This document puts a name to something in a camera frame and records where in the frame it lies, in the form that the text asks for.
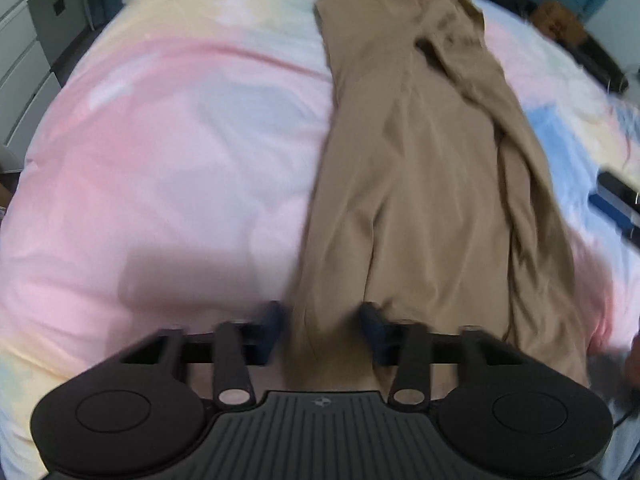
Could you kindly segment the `grey dressing table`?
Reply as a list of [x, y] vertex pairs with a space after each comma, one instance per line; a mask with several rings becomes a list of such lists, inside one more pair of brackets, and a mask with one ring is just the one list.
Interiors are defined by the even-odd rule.
[[[85, 16], [88, 0], [81, 0]], [[29, 0], [1, 0], [1, 171], [24, 168], [42, 116], [61, 90], [29, 10]]]

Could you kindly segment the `pastel tie-dye bed cover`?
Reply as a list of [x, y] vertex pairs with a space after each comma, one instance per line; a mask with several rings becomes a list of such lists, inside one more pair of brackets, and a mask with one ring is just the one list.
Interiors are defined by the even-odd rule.
[[[547, 157], [587, 376], [617, 422], [601, 474], [630, 478], [639, 256], [587, 195], [602, 162], [638, 177], [639, 115], [532, 25], [470, 1]], [[1, 225], [6, 478], [43, 476], [29, 419], [64, 380], [158, 328], [200, 332], [293, 291], [334, 111], [316, 5], [130, 0], [49, 106]]]

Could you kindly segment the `tan brown garment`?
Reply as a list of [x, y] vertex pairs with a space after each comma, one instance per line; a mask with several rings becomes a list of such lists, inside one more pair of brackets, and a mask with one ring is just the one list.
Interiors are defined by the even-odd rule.
[[587, 336], [547, 157], [470, 0], [317, 0], [334, 111], [290, 304], [295, 389], [390, 388], [370, 302], [483, 327], [585, 384]]

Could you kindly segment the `cardboard box beside bed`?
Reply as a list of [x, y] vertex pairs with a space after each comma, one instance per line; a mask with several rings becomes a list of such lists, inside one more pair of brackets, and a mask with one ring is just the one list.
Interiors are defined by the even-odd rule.
[[578, 17], [556, 0], [543, 1], [530, 14], [529, 21], [549, 39], [573, 47], [580, 46], [588, 38]]

